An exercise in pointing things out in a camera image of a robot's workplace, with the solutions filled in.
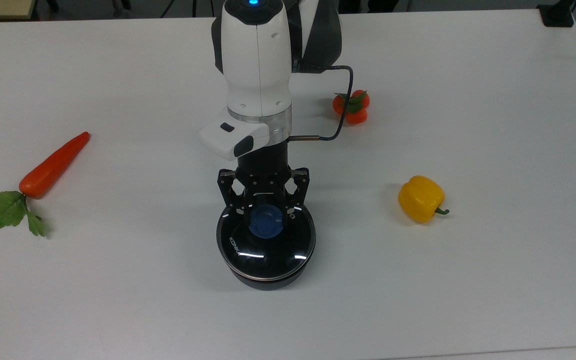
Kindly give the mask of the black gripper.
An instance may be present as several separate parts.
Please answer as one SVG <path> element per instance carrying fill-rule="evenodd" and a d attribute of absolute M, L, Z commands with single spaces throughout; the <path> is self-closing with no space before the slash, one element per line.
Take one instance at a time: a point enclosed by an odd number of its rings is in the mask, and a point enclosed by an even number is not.
<path fill-rule="evenodd" d="M 292 180 L 295 191 L 286 190 Z M 243 186 L 238 194 L 233 189 L 237 181 Z M 292 170 L 288 165 L 288 142 L 263 146 L 237 158 L 237 170 L 219 170 L 218 187 L 225 208 L 221 216 L 249 217 L 252 207 L 271 204 L 280 207 L 281 223 L 288 223 L 290 210 L 301 207 L 310 184 L 308 168 Z"/>

